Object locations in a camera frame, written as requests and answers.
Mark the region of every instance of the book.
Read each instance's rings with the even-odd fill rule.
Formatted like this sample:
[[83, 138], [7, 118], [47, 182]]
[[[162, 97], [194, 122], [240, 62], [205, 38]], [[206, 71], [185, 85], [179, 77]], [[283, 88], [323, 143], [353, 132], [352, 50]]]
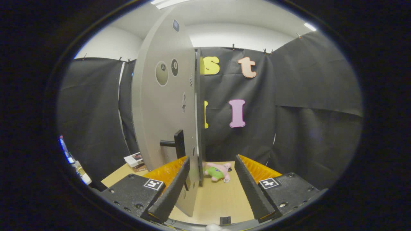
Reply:
[[139, 165], [133, 167], [133, 171], [135, 173], [141, 172], [141, 171], [144, 171], [144, 170], [147, 170], [147, 167], [145, 166], [145, 163], [142, 163], [142, 164], [139, 164]]
[[143, 158], [141, 157], [141, 154], [139, 152], [128, 157], [124, 157], [124, 160], [127, 162], [128, 165], [130, 165], [130, 167], [135, 167], [139, 164], [144, 163]]

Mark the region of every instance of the black metal bracket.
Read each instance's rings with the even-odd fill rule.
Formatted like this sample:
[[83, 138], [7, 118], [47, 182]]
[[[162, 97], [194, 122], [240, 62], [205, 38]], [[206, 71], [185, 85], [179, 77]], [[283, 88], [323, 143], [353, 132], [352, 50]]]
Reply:
[[229, 217], [220, 217], [220, 225], [231, 224], [231, 216]]
[[[199, 176], [203, 176], [203, 163], [202, 163], [200, 157], [197, 157], [197, 163], [198, 163], [198, 167], [199, 167]], [[200, 187], [203, 186], [203, 181], [202, 180], [199, 180], [199, 186]]]
[[185, 156], [185, 145], [184, 145], [183, 130], [178, 130], [178, 132], [174, 134], [174, 141], [160, 140], [160, 146], [175, 147], [175, 152], [177, 153], [177, 159], [184, 157]]
[[183, 130], [178, 130], [174, 134], [174, 144], [175, 152], [177, 153], [177, 159], [185, 156], [185, 145], [184, 145], [184, 132]]

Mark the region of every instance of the door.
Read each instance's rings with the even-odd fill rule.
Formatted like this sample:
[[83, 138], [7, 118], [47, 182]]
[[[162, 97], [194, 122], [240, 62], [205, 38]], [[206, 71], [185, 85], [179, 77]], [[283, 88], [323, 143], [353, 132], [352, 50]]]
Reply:
[[176, 206], [192, 216], [199, 181], [194, 97], [195, 50], [184, 23], [166, 11], [149, 31], [139, 51], [132, 82], [136, 138], [149, 171], [177, 159], [174, 141], [183, 130], [190, 171]]

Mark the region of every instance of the gray door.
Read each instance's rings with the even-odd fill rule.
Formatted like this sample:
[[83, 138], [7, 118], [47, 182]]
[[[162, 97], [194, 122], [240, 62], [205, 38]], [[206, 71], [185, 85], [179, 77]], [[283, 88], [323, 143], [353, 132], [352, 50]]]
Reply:
[[195, 99], [196, 99], [196, 127], [197, 127], [197, 153], [199, 155], [199, 184], [203, 186], [203, 165], [205, 165], [206, 160], [206, 141], [204, 134], [205, 129], [205, 114], [204, 114], [204, 90], [202, 80], [204, 78], [204, 61], [203, 55], [201, 54], [201, 49], [196, 51], [196, 73], [195, 73]]
[[174, 134], [183, 130], [190, 172], [186, 180], [188, 190], [182, 188], [176, 206], [192, 216], [199, 181], [194, 98], [196, 54], [184, 23], [172, 11], [166, 11], [154, 24], [139, 51], [132, 83], [133, 122], [149, 171], [177, 159], [174, 150], [160, 146], [160, 140], [174, 141]]

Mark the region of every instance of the round sticker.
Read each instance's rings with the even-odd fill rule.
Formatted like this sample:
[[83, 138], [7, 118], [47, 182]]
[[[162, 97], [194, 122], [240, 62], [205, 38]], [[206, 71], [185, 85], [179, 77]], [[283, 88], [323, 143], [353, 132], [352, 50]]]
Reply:
[[163, 61], [157, 63], [155, 68], [155, 76], [160, 86], [165, 86], [167, 84], [167, 81], [169, 80], [169, 72], [167, 71], [167, 66]]
[[175, 59], [173, 59], [173, 61], [171, 62], [171, 72], [174, 76], [177, 76], [178, 74], [178, 63]]

